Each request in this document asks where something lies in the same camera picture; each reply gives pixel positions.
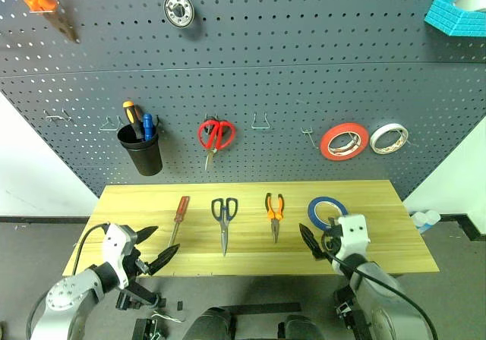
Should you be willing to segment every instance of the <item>blue tape roll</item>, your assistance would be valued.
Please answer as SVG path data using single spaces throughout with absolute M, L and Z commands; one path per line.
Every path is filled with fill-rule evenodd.
M 312 223 L 321 230 L 329 230 L 331 225 L 319 219 L 316 213 L 316 207 L 319 203 L 325 203 L 326 205 L 334 207 L 338 212 L 339 216 L 344 216 L 348 214 L 348 210 L 344 207 L 342 203 L 338 200 L 334 200 L 332 197 L 316 197 L 314 198 L 311 203 L 309 203 L 309 207 L 307 208 L 307 214 L 309 215 L 309 219 L 311 219 Z

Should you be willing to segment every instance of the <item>gray pegboard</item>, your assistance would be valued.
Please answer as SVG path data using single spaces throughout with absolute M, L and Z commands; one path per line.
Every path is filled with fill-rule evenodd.
M 105 184 L 389 178 L 406 197 L 485 114 L 484 38 L 424 23 L 431 0 L 192 0 L 188 30 L 163 0 L 61 0 L 81 44 L 63 40 L 20 0 L 0 0 L 3 93 L 74 172 Z M 114 132 L 98 131 L 133 99 L 163 121 L 164 169 L 139 176 Z M 43 110 L 65 108 L 73 124 Z M 238 135 L 205 172 L 204 113 Z M 250 128 L 268 113 L 270 131 Z M 329 162 L 318 142 L 335 124 L 370 132 L 399 122 L 401 150 Z

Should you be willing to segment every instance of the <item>wire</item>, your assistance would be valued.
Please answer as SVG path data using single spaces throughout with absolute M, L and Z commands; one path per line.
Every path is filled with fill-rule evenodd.
M 72 275 L 75 275 L 76 274 L 77 265 L 79 263 L 79 257 L 81 256 L 81 251 L 83 250 L 83 245 L 84 245 L 84 242 L 86 241 L 88 235 L 91 234 L 91 232 L 93 230 L 97 229 L 97 228 L 103 228 L 103 231 L 106 233 L 106 227 L 107 227 L 107 225 L 109 225 L 109 222 L 105 222 L 103 224 L 94 225 L 92 228 L 90 228 L 88 231 L 86 231 L 86 234 L 84 234 L 83 238 L 81 239 L 81 241 L 79 243 L 79 247 L 77 248 L 76 259 L 74 260 L 73 273 L 72 273 Z
M 405 301 L 407 301 L 409 304 L 411 304 L 425 319 L 425 322 L 427 323 L 429 329 L 431 330 L 432 332 L 432 338 L 434 340 L 438 340 L 438 336 L 437 336 L 437 331 L 434 327 L 434 324 L 432 323 L 432 320 L 431 318 L 425 313 L 424 310 L 422 310 L 422 308 L 420 306 L 418 306 L 414 301 L 412 301 L 412 299 L 410 299 L 409 297 L 407 297 L 406 295 L 404 295 L 402 292 L 396 290 L 395 288 L 393 287 L 390 287 L 388 284 L 386 283 L 383 283 L 381 280 L 379 279 L 376 279 L 375 277 L 371 276 L 371 275 L 368 275 L 364 272 L 362 272 L 361 270 L 357 269 L 357 268 L 354 268 L 352 266 L 350 266 L 349 264 L 343 262 L 341 259 L 338 259 L 336 258 L 333 254 L 331 254 L 330 252 L 327 251 L 327 254 L 333 259 L 335 260 L 336 262 L 338 262 L 340 265 L 342 266 L 345 266 L 346 268 L 352 270 L 354 273 L 356 274 L 359 274 L 360 276 L 366 278 L 366 279 L 369 279 L 370 281 L 372 282 L 375 282 L 377 285 L 380 285 L 384 288 L 386 288 L 388 291 L 391 291 L 393 292 L 394 294 L 400 296 L 402 299 L 404 299 Z
M 171 317 L 171 316 L 168 316 L 168 315 L 162 315 L 161 313 L 158 313 L 157 311 L 153 311 L 153 315 L 151 317 L 162 317 L 163 319 L 165 320 L 169 320 L 169 321 L 173 321 L 175 323 L 183 323 L 184 320 L 179 320 L 179 319 L 176 319 L 175 317 Z
M 40 303 L 46 298 L 46 295 L 49 291 L 45 291 L 36 301 L 36 303 L 32 306 L 32 309 L 29 312 L 29 316 L 27 317 L 27 324 L 25 326 L 25 337 L 27 340 L 30 340 L 32 337 L 32 320 L 33 316 L 35 315 L 37 308 L 39 308 Z

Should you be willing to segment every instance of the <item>wooden board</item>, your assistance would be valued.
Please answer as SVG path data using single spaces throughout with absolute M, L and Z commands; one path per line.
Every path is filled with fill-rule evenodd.
M 273 195 L 274 208 L 278 207 L 277 194 L 285 199 L 277 244 L 273 243 L 264 205 L 267 192 Z M 158 225 L 159 229 L 137 246 L 142 253 L 140 258 L 150 262 L 166 248 L 178 202 L 184 195 L 191 196 L 191 201 L 175 240 L 181 247 L 157 275 L 331 274 L 330 264 L 314 260 L 298 230 L 302 222 L 320 239 L 322 231 L 312 225 L 307 214 L 309 202 L 319 196 L 336 198 L 349 213 L 366 217 L 371 239 L 368 259 L 387 272 L 438 271 L 389 181 L 106 186 L 84 231 L 101 222 L 129 225 L 135 231 Z M 235 197 L 239 205 L 238 214 L 229 225 L 226 257 L 221 254 L 219 223 L 210 211 L 211 200 L 218 197 Z M 320 205 L 317 213 L 320 217 L 336 215 L 326 205 Z M 102 240 L 100 229 L 89 236 L 78 271 L 102 263 Z M 71 274 L 74 255 L 75 251 L 64 275 Z

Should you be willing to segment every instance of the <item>black floor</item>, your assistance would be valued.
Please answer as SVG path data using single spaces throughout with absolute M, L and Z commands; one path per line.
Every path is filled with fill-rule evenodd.
M 82 228 L 0 224 L 0 321 L 5 339 L 25 339 L 32 303 L 59 280 Z M 470 242 L 455 222 L 435 225 L 424 239 L 440 273 L 399 277 L 407 294 L 427 311 L 441 340 L 486 340 L 486 243 Z M 142 283 L 167 297 L 167 314 L 185 320 L 165 322 L 168 340 L 180 339 L 208 307 L 277 302 L 300 302 L 302 313 L 318 323 L 329 340 L 353 339 L 334 315 L 331 294 L 343 283 L 337 275 L 158 278 Z M 116 296 L 109 294 L 91 313 L 86 340 L 130 340 L 135 319 L 150 315 L 149 310 L 115 310 Z M 178 301 L 183 301 L 183 311 L 177 311 Z M 240 316 L 236 337 L 276 337 L 276 325 L 285 316 Z

